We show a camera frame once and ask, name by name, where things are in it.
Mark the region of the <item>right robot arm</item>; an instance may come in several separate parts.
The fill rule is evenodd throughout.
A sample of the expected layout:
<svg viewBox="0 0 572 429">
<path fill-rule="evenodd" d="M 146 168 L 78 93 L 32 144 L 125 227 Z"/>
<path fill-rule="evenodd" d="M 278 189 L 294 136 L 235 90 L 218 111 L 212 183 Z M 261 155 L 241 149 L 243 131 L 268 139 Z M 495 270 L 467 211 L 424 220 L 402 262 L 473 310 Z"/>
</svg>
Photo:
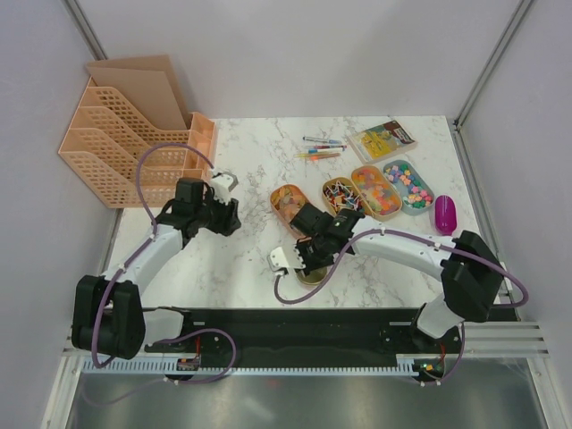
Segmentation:
<svg viewBox="0 0 572 429">
<path fill-rule="evenodd" d="M 306 203 L 290 226 L 303 239 L 295 245 L 294 269 L 305 274 L 336 264 L 347 254 L 378 257 L 425 273 L 442 285 L 442 293 L 418 310 L 409 329 L 411 345 L 430 351 L 454 326 L 488 320 L 503 276 L 501 265 L 483 239 L 471 231 L 457 238 L 415 235 L 392 229 L 358 211 L 336 215 Z"/>
</svg>

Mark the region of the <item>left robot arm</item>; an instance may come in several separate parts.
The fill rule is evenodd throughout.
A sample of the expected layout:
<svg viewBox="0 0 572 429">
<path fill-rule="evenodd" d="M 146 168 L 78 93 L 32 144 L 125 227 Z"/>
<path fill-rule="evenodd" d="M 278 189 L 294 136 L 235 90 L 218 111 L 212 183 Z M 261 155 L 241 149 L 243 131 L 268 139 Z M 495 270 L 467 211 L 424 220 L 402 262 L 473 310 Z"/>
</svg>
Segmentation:
<svg viewBox="0 0 572 429">
<path fill-rule="evenodd" d="M 240 227 L 238 201 L 231 191 L 238 181 L 228 172 L 208 181 L 178 180 L 175 196 L 159 214 L 133 251 L 99 276 L 85 275 L 76 286 L 71 343 L 91 352 L 96 367 L 99 356 L 134 358 L 145 345 L 165 340 L 177 351 L 196 341 L 195 328 L 183 322 L 177 310 L 145 311 L 141 294 L 161 269 L 202 229 L 225 237 Z"/>
</svg>

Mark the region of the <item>peach tray of gummy candies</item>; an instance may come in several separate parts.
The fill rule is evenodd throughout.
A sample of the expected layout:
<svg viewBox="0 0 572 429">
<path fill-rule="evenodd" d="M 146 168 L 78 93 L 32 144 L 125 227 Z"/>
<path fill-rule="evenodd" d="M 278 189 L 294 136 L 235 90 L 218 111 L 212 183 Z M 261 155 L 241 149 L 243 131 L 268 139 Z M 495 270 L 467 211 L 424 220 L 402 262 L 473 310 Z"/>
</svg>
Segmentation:
<svg viewBox="0 0 572 429">
<path fill-rule="evenodd" d="M 309 199 L 296 185 L 287 183 L 273 190 L 269 197 L 270 205 L 281 225 L 295 238 L 303 239 L 305 235 L 290 225 L 291 220 L 306 203 L 318 208 L 319 205 Z"/>
</svg>

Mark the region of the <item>gold metal lid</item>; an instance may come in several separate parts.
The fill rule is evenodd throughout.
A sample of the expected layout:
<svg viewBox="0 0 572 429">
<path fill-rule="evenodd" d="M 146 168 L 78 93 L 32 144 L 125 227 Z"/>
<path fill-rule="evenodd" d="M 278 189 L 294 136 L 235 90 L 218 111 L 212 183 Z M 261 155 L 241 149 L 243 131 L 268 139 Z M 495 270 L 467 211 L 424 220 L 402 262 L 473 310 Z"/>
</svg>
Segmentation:
<svg viewBox="0 0 572 429">
<path fill-rule="evenodd" d="M 323 267 L 313 270 L 309 273 L 305 273 L 303 270 L 296 272 L 297 279 L 306 286 L 317 286 L 328 274 L 328 268 Z"/>
</svg>

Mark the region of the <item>magenta plastic scoop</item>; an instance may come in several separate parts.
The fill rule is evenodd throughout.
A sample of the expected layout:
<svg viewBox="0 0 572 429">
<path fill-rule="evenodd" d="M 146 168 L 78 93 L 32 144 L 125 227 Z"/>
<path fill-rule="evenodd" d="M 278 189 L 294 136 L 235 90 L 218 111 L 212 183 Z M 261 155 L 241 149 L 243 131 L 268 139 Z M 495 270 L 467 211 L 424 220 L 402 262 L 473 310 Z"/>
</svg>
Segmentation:
<svg viewBox="0 0 572 429">
<path fill-rule="evenodd" d="M 434 224 L 444 236 L 451 236 L 458 227 L 457 209 L 453 199 L 440 195 L 434 203 Z"/>
</svg>

